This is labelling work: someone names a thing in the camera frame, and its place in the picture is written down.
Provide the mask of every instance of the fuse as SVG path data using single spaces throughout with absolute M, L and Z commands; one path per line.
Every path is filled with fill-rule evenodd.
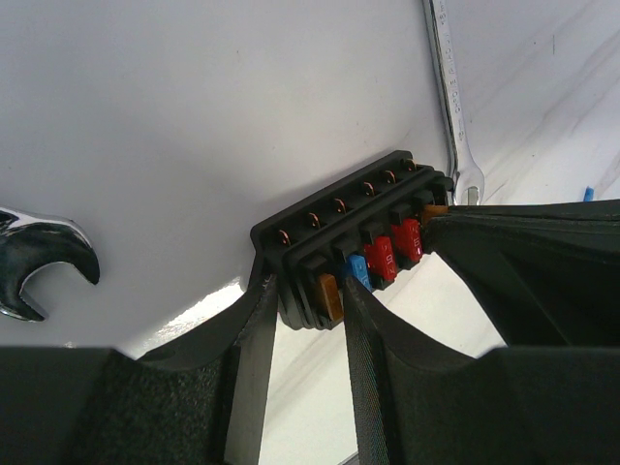
M 374 243 L 364 244 L 364 252 L 370 270 L 384 278 L 393 281 L 396 278 L 396 263 L 391 250 L 391 240 L 386 235 L 375 238 Z
M 422 258 L 422 242 L 419 236 L 419 222 L 411 218 L 403 220 L 401 226 L 391 225 L 396 252 L 413 262 Z
M 353 274 L 368 291 L 372 291 L 370 278 L 368 277 L 368 265 L 364 257 L 361 255 L 350 255 L 347 258 L 347 272 Z
M 445 215 L 448 211 L 448 207 L 445 205 L 425 205 L 422 211 L 422 225 L 426 227 L 426 224 L 434 217 Z
M 317 297 L 323 310 L 333 322 L 342 320 L 342 302 L 338 293 L 336 278 L 331 274 L 322 274 L 317 283 Z

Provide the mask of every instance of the wrench jaw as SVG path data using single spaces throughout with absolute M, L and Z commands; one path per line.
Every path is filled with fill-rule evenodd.
M 454 205 L 480 205 L 484 198 L 484 175 L 478 167 L 456 169 L 453 175 Z
M 40 269 L 57 263 L 72 264 L 87 281 L 99 282 L 97 255 L 78 225 L 0 208 L 0 313 L 43 321 L 45 312 L 31 298 L 24 299 L 23 287 Z

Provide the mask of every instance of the blue object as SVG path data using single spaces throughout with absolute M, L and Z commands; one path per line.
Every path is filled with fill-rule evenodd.
M 584 202 L 591 202 L 594 200 L 594 189 L 590 186 L 585 188 L 585 195 L 583 196 Z
M 366 259 L 361 255 L 350 255 L 347 259 L 347 271 L 355 276 L 368 291 L 372 291 Z

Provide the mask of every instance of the copper terminal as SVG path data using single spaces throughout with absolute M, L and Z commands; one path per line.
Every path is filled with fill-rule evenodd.
M 364 182 L 362 186 L 364 188 L 364 194 L 369 197 L 375 197 L 375 188 L 372 187 L 372 184 L 370 184 L 369 182 Z
M 418 169 L 416 162 L 414 162 L 411 158 L 403 158 L 400 161 L 400 165 L 403 167 L 403 170 L 406 171 L 415 171 Z
M 425 228 L 430 220 L 439 215 L 448 213 L 448 207 L 445 205 L 426 205 L 422 211 L 422 227 Z
M 321 228 L 321 222 L 319 221 L 319 217 L 315 213 L 312 213 L 312 212 L 308 213 L 308 223 L 315 230 L 318 230 Z
M 286 231 L 279 230 L 278 238 L 280 240 L 280 243 L 282 243 L 283 245 L 286 245 L 287 247 L 291 247 L 291 238 L 289 237 Z
M 343 201 L 341 201 L 340 199 L 334 199 L 333 200 L 333 204 L 336 207 L 336 211 L 342 215 L 344 215 L 345 213 L 347 213 L 347 205 L 345 205 L 345 203 Z
M 385 170 L 384 177 L 386 178 L 387 184 L 396 184 L 396 176 L 394 175 L 393 171 Z

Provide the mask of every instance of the combination wrench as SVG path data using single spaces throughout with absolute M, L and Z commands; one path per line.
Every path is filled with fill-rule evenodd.
M 446 0 L 422 0 L 422 3 L 448 137 L 448 173 L 454 180 L 452 201 L 455 205 L 479 205 L 484 195 L 484 175 L 467 142 Z
M 37 271 L 58 263 L 72 264 L 90 283 L 99 282 L 97 255 L 76 223 L 0 206 L 0 313 L 43 321 L 45 312 L 23 298 L 23 287 Z

